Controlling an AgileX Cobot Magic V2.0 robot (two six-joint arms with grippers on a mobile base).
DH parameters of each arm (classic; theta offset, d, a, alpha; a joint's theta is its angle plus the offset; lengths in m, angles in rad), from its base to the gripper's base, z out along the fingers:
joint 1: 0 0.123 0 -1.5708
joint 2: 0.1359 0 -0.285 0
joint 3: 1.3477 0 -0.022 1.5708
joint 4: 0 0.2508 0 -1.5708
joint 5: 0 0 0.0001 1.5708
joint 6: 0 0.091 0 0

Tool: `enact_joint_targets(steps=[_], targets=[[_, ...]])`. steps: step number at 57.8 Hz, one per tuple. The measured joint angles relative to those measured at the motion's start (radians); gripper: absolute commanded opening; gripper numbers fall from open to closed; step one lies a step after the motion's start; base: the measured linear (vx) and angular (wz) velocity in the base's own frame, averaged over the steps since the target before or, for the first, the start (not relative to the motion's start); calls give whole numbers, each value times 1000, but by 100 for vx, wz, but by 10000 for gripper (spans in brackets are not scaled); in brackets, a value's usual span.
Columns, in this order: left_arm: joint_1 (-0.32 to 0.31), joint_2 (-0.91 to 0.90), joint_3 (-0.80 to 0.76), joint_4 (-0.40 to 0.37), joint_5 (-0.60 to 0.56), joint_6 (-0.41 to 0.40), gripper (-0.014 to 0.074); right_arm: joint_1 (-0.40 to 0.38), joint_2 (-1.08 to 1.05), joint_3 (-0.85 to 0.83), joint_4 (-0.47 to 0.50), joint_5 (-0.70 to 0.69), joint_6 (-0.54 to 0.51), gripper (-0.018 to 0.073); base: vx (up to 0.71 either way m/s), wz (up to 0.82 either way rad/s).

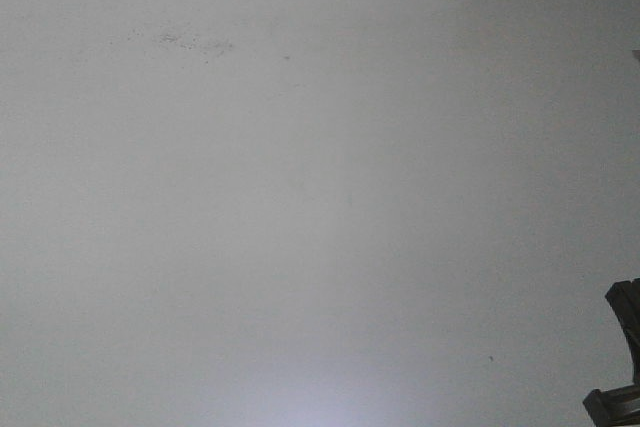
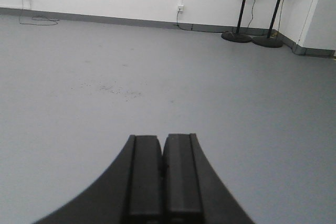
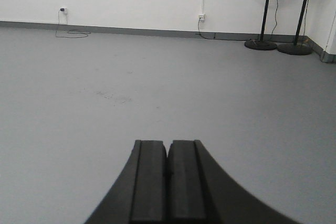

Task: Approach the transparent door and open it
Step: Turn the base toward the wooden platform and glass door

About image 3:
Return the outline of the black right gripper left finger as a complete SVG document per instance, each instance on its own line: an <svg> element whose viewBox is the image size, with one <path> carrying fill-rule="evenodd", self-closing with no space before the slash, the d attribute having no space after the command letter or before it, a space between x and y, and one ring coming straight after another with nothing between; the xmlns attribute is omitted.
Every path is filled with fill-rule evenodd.
<svg viewBox="0 0 336 224"><path fill-rule="evenodd" d="M122 172L86 223L163 223L166 150L136 140Z"/></svg>

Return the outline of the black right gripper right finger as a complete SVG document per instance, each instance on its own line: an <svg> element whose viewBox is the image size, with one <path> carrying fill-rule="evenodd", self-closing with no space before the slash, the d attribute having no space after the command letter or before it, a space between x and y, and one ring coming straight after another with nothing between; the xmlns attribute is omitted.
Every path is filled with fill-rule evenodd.
<svg viewBox="0 0 336 224"><path fill-rule="evenodd" d="M174 140L168 165L170 223L295 223L230 177L199 140Z"/></svg>

